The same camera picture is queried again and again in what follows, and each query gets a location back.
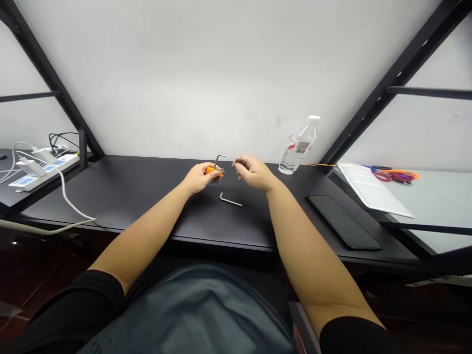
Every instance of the hand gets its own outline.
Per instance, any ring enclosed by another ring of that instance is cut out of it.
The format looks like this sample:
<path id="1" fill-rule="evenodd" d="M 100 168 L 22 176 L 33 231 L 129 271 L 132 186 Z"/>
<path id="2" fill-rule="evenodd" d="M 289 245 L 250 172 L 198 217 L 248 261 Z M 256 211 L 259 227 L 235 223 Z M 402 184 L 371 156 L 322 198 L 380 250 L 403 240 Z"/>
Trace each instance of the hand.
<path id="1" fill-rule="evenodd" d="M 184 180 L 180 183 L 181 186 L 185 187 L 190 194 L 202 191 L 213 178 L 220 174 L 219 171 L 213 171 L 205 175 L 208 166 L 213 167 L 214 162 L 204 162 L 192 167 L 187 173 L 187 176 L 185 176 Z"/>
<path id="2" fill-rule="evenodd" d="M 265 163 L 249 155 L 237 157 L 231 167 L 236 169 L 239 180 L 243 179 L 251 187 L 263 189 L 266 192 L 281 183 Z"/>

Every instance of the orange hex key holder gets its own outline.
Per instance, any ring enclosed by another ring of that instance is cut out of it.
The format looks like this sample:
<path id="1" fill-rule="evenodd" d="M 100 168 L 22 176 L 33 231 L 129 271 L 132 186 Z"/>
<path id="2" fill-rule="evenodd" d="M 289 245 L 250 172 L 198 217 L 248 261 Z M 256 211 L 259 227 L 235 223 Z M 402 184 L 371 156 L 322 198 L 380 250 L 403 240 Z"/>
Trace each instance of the orange hex key holder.
<path id="1" fill-rule="evenodd" d="M 220 172 L 220 174 L 219 174 L 218 176 L 216 176 L 214 179 L 211 180 L 211 184 L 213 184 L 213 183 L 218 183 L 220 177 L 223 175 L 223 172 L 225 171 L 224 169 L 218 169 L 218 168 L 216 168 L 216 164 L 218 163 L 218 158 L 219 158 L 220 156 L 226 157 L 226 155 L 218 155 L 218 156 L 216 157 L 216 160 L 215 160 L 215 166 L 214 166 L 214 167 L 208 166 L 208 167 L 206 168 L 206 171 L 205 171 L 205 175 L 208 175 L 209 173 L 212 173 L 213 171 L 217 171 L 217 170 Z"/>

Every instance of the plastic water bottle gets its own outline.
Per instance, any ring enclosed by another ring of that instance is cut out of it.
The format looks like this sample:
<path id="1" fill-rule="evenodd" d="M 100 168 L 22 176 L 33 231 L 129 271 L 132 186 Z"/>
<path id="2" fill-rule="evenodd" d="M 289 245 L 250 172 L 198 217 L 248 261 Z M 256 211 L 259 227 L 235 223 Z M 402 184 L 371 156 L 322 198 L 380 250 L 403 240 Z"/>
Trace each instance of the plastic water bottle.
<path id="1" fill-rule="evenodd" d="M 309 148 L 315 141 L 315 122 L 320 119 L 319 116 L 309 116 L 306 120 L 306 127 L 300 134 L 293 134 L 284 157 L 279 164 L 279 171 L 291 175 L 300 166 Z"/>

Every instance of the black sleeve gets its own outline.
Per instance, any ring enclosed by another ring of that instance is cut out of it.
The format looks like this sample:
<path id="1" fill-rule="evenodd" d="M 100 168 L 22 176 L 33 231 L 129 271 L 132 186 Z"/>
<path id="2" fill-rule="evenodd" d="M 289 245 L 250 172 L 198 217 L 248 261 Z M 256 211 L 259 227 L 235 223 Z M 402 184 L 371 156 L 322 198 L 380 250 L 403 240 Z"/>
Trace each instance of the black sleeve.
<path id="1" fill-rule="evenodd" d="M 323 354 L 405 353 L 388 331 L 359 317 L 339 317 L 328 322 L 321 330 L 320 347 Z"/>
<path id="2" fill-rule="evenodd" d="M 8 352 L 76 353 L 124 309 L 119 281 L 87 270 L 38 310 Z"/>

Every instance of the white power strip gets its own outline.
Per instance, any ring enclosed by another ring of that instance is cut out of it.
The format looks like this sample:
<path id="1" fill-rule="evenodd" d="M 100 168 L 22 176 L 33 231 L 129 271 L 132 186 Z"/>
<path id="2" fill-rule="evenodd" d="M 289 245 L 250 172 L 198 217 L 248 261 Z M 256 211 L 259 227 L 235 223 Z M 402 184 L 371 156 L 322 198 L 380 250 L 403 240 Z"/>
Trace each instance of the white power strip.
<path id="1" fill-rule="evenodd" d="M 59 169 L 61 172 L 64 171 L 66 168 L 72 166 L 76 162 L 79 161 L 78 155 L 75 154 L 69 154 L 69 155 L 64 155 L 61 157 L 58 157 L 58 160 L 53 163 L 57 169 Z M 17 179 L 16 181 L 12 182 L 9 184 L 9 186 L 15 187 L 17 192 L 29 192 L 33 188 L 36 188 L 40 184 L 46 182 L 50 178 L 54 177 L 57 175 L 59 172 L 57 172 L 56 169 L 52 168 L 49 165 L 43 166 L 43 169 L 47 172 L 46 175 L 42 177 L 35 177 L 32 175 L 26 175 L 21 177 L 20 179 Z"/>

